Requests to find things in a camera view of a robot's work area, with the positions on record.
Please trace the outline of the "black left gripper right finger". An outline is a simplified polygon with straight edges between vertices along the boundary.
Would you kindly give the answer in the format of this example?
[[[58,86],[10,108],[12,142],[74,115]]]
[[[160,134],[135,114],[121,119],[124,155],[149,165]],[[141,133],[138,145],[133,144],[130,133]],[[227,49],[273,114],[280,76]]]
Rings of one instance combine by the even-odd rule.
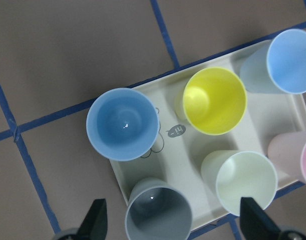
[[[240,200],[240,229],[247,240],[306,240],[306,235],[296,230],[281,230],[251,197]]]

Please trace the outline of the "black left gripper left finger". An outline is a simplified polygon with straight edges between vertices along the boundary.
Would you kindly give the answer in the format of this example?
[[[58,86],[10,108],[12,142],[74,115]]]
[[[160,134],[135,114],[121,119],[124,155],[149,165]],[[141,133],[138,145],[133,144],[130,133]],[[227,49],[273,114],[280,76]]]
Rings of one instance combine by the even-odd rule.
[[[53,236],[53,240],[105,240],[108,231],[107,203],[95,199],[78,228],[70,228]]]

